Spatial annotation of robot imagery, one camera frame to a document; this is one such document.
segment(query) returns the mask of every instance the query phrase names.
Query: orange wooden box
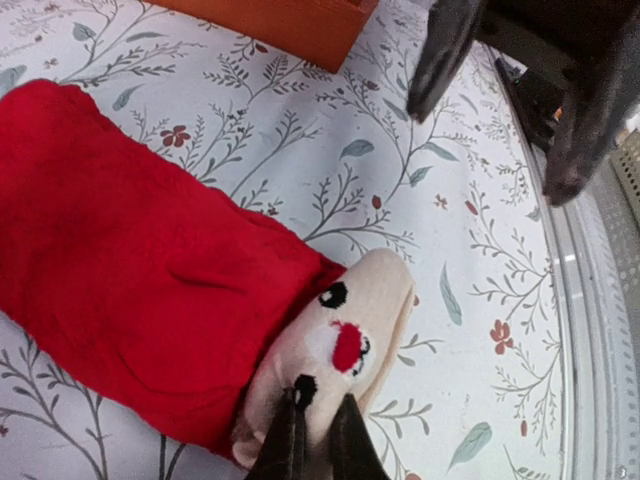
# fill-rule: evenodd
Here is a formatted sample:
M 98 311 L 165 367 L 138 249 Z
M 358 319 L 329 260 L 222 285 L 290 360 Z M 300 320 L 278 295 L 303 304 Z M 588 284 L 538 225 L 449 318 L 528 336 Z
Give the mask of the orange wooden box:
M 378 0 L 149 0 L 336 73 Z

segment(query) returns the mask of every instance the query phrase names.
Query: red fabric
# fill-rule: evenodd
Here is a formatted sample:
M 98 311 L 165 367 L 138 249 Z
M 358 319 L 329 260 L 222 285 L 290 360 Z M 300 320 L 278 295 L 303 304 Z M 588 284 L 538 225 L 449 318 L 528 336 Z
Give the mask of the red fabric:
M 343 272 L 79 88 L 39 80 L 0 100 L 0 310 L 168 436 L 228 455 L 266 348 Z

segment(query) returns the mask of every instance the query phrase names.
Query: black button eye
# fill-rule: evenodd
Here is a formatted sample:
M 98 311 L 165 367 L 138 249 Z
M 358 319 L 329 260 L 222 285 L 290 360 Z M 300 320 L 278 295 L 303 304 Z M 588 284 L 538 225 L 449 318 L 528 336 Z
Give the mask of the black button eye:
M 326 308 L 337 309 L 347 301 L 347 287 L 344 282 L 336 282 L 320 295 L 320 305 Z

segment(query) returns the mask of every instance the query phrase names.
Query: sock puppet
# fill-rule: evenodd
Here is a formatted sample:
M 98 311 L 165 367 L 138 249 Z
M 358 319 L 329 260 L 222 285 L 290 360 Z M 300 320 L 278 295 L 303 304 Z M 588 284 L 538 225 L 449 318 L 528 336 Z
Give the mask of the sock puppet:
M 75 86 L 0 99 L 0 151 L 0 310 L 62 368 L 255 478 L 276 478 L 255 472 L 292 411 L 296 448 L 331 457 L 336 422 L 366 410 L 395 357 L 414 299 L 401 259 L 377 250 L 346 270 Z

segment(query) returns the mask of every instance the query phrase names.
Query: table surface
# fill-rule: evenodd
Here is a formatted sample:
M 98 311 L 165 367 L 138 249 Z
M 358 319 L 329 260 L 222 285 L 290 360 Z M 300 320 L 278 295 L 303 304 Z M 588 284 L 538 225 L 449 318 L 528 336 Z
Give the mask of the table surface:
M 530 172 L 479 45 L 433 115 L 408 120 L 426 16 L 382 1 L 332 76 L 136 0 L 0 0 L 0 92 L 81 85 L 128 135 L 329 257 L 399 252 L 420 304 L 367 418 L 393 480 L 560 478 L 562 338 Z M 45 354 L 30 367 L 36 347 L 7 319 L 0 348 L 0 371 L 24 374 L 0 378 L 3 479 L 242 475 Z

